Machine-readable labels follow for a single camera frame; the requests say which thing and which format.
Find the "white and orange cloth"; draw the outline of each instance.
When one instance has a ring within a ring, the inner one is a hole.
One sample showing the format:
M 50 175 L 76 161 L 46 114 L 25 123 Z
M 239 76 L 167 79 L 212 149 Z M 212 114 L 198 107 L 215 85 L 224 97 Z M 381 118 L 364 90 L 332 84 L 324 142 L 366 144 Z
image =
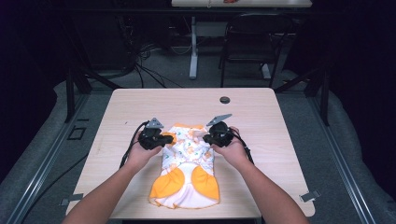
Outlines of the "white and orange cloth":
M 214 177 L 214 151 L 203 139 L 203 125 L 175 124 L 164 135 L 172 144 L 163 147 L 163 168 L 148 197 L 152 204 L 169 208 L 205 208 L 219 203 Z

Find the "wire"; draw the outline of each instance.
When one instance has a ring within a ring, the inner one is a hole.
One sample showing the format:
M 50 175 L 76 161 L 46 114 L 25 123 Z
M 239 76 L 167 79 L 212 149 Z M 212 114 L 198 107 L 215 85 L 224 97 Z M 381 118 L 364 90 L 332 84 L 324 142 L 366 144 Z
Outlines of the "wire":
M 182 86 L 180 86 L 180 85 L 177 84 L 176 82 L 172 81 L 171 79 L 169 79 L 169 78 L 167 78 L 167 77 L 165 77 L 165 76 L 162 76 L 162 75 L 159 74 L 158 72 L 153 71 L 153 70 L 151 70 L 151 69 L 149 69 L 149 68 L 143 66 L 143 61 L 146 60 L 146 59 L 149 57 L 149 54 L 148 54 L 149 51 L 147 51 L 147 48 L 148 48 L 148 47 L 144 47 L 144 48 L 141 50 L 141 53 L 139 53 L 139 57 L 138 57 L 139 63 L 136 63 L 136 64 L 135 64 L 135 70 L 136 70 L 136 72 L 137 72 L 137 73 L 139 74 L 139 76 L 140 76 L 140 80 L 141 80 L 141 82 L 142 82 L 142 88 L 144 87 L 143 78 L 142 78 L 142 74 L 141 74 L 142 71 L 146 72 L 149 76 L 151 76 L 151 77 L 152 77 L 157 83 L 159 83 L 163 88 L 166 88 L 164 80 L 167 80 L 167 81 L 169 81 L 169 82 L 171 82 L 171 83 L 177 85 L 178 87 L 183 88 Z
M 144 60 L 146 60 L 147 58 L 149 58 L 149 56 L 151 55 L 151 52 L 155 49 L 159 49 L 159 48 L 154 48 L 155 45 L 154 44 L 146 44 L 146 46 L 143 46 L 140 49 L 139 55 L 143 57 Z
M 144 89 L 145 88 L 145 82 L 143 81 L 143 77 L 142 77 L 142 74 L 140 73 L 140 69 L 138 69 L 137 67 L 136 67 L 136 72 L 139 74 L 139 76 L 140 76 L 140 83 L 142 83 L 141 85 L 141 87 L 142 87 L 142 89 Z
M 130 142 L 130 144 L 129 144 L 129 146 L 128 146 L 128 149 L 126 150 L 125 154 L 122 156 L 120 168 L 125 164 L 126 160 L 128 159 L 129 152 L 131 151 L 132 146 L 133 146 L 134 144 L 136 144 L 136 143 L 139 142 L 139 141 L 134 142 L 134 139 L 136 138 L 136 135 L 137 135 L 137 133 L 139 132 L 140 128 L 142 128 L 143 126 L 146 126 L 148 123 L 149 123 L 149 120 L 148 120 L 148 121 L 145 121 L 145 122 L 143 122 L 143 123 L 141 123 L 141 124 L 139 125 L 139 127 L 137 127 L 136 131 L 134 131 L 134 136 L 133 136 L 132 139 L 131 139 L 131 142 Z
M 117 74 L 101 75 L 101 77 L 105 77 L 105 78 L 107 78 L 107 79 L 112 79 L 112 78 L 116 78 L 116 77 L 124 77 L 124 76 L 130 74 L 130 73 L 133 72 L 133 71 L 134 71 L 134 66 L 124 68 L 124 69 L 122 69 L 122 71 L 120 71 L 120 72 L 117 73 Z
M 29 213 L 32 211 L 32 209 L 35 207 L 35 205 L 38 203 L 38 201 L 44 196 L 45 193 L 47 193 L 47 191 L 62 177 L 64 177 L 64 175 L 66 175 L 69 171 L 71 171 L 73 168 L 75 168 L 80 162 L 82 162 L 85 158 L 88 157 L 88 154 L 85 154 L 81 159 L 79 159 L 78 161 L 76 161 L 72 166 L 70 166 L 66 171 L 64 171 L 63 173 L 61 173 L 55 180 L 53 180 L 41 193 L 40 195 L 37 196 L 37 198 L 35 199 L 35 201 L 32 203 L 32 205 L 30 206 L 30 208 L 27 210 L 27 212 L 25 213 L 25 215 L 23 216 L 23 219 L 21 221 L 21 223 L 24 222 L 24 220 L 27 218 L 27 216 L 29 215 Z
M 191 29 L 190 29 L 189 23 L 186 20 L 186 17 L 183 17 L 183 21 L 184 21 L 184 24 L 186 24 L 187 29 L 190 31 L 190 34 L 191 34 Z
M 192 47 L 192 45 L 189 45 L 189 46 L 186 46 L 186 47 L 171 47 L 171 50 L 172 50 L 175 54 L 182 55 L 182 54 L 188 53 L 188 52 L 190 51 L 191 47 Z M 177 52 L 177 51 L 175 51 L 175 49 L 177 49 L 177 48 L 179 48 L 179 49 L 181 49 L 181 48 L 188 48 L 188 49 L 186 49 L 186 50 L 183 51 L 183 52 Z
M 254 164 L 253 158 L 251 157 L 250 154 L 250 149 L 248 148 L 247 144 L 245 143 L 245 141 L 242 139 L 241 135 L 239 133 L 234 133 L 234 132 L 230 132 L 230 131 L 221 131 L 221 130 L 216 130 L 216 132 L 218 133 L 230 133 L 232 134 L 234 137 L 236 137 L 239 141 L 241 141 L 242 146 L 244 147 L 245 152 L 247 153 L 247 158 L 250 160 L 251 163 Z

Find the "wooden table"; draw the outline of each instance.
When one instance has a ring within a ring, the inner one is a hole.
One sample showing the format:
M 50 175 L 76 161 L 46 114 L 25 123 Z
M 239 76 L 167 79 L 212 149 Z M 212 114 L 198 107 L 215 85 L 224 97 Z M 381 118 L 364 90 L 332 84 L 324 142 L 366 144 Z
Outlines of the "wooden table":
M 223 104 L 220 97 L 231 102 Z M 308 192 L 276 96 L 271 89 L 134 89 L 116 90 L 93 141 L 75 194 L 86 195 L 115 173 L 136 128 L 157 118 L 163 131 L 175 123 L 206 125 L 215 116 L 233 114 L 224 120 L 240 130 L 257 167 L 284 189 L 303 209 L 315 213 L 312 202 L 299 195 Z M 205 209 L 169 209 L 149 203 L 149 192 L 160 175 L 162 153 L 153 157 L 132 180 L 111 218 L 202 219 L 257 218 L 261 214 L 239 173 L 222 156 L 215 157 L 215 177 L 220 203 Z M 77 202 L 71 202 L 67 212 Z

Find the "human hand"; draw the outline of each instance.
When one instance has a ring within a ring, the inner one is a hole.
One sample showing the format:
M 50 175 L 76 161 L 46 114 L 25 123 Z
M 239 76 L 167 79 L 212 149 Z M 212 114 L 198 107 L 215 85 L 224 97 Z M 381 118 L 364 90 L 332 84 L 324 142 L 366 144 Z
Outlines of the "human hand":
M 234 134 L 239 135 L 239 130 L 235 127 L 230 127 Z M 250 162 L 247 157 L 247 153 L 242 145 L 242 142 L 234 137 L 231 143 L 227 147 L 219 147 L 215 144 L 212 148 L 222 155 L 224 159 L 231 164 L 231 166 L 237 168 L 237 165 L 244 163 L 245 161 Z
M 137 133 L 136 137 L 134 138 L 134 143 L 132 148 L 129 152 L 128 160 L 125 162 L 128 166 L 134 166 L 139 170 L 142 169 L 148 162 L 151 157 L 157 155 L 161 150 L 162 147 L 158 146 L 152 150 L 144 149 L 140 143 L 138 142 L 139 135 L 141 131 Z

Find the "human arm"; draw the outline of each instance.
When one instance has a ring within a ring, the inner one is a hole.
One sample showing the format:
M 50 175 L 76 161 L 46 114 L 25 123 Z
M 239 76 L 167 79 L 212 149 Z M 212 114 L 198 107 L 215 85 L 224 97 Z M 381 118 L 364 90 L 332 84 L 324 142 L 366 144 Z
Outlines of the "human arm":
M 236 137 L 227 147 L 212 145 L 244 178 L 266 223 L 308 223 L 301 208 L 280 186 L 251 163 Z
M 139 143 L 134 144 L 128 161 L 77 203 L 63 223 L 106 223 L 134 175 L 160 151 L 161 147 L 145 150 Z

